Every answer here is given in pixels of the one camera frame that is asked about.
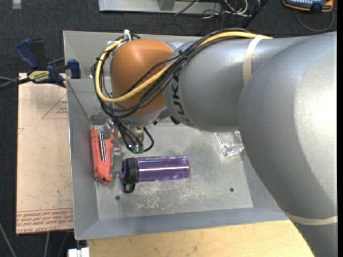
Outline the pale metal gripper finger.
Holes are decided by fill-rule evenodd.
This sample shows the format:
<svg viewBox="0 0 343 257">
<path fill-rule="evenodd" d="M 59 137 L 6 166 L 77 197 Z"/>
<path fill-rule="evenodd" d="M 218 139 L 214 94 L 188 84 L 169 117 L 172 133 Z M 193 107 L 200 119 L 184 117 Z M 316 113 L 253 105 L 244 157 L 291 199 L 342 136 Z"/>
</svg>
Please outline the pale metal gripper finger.
<svg viewBox="0 0 343 257">
<path fill-rule="evenodd" d="M 113 146 L 112 147 L 112 166 L 111 170 L 113 175 L 116 175 L 121 171 L 122 167 L 122 149 L 119 146 Z"/>
<path fill-rule="evenodd" d="M 106 152 L 106 141 L 103 135 L 103 132 L 99 133 L 99 148 L 100 148 L 100 156 L 102 162 L 107 161 L 107 152 Z"/>
</svg>

